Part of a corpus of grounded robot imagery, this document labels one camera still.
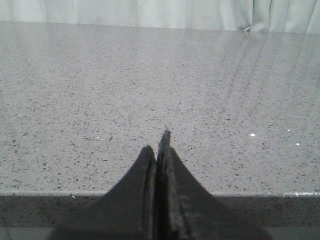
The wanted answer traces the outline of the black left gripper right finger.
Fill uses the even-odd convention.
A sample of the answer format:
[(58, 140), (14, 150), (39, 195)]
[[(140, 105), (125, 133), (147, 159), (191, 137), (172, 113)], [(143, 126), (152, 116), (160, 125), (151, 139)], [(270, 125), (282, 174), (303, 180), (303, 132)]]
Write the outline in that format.
[(261, 227), (238, 217), (208, 193), (170, 146), (165, 130), (156, 169), (156, 236), (159, 240), (270, 240)]

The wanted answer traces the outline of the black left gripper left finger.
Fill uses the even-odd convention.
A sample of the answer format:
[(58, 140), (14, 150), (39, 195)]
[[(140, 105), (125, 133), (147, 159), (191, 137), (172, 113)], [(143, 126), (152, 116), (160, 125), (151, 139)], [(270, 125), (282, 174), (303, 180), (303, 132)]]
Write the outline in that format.
[(156, 160), (143, 147), (125, 176), (104, 196), (65, 220), (50, 240), (152, 240)]

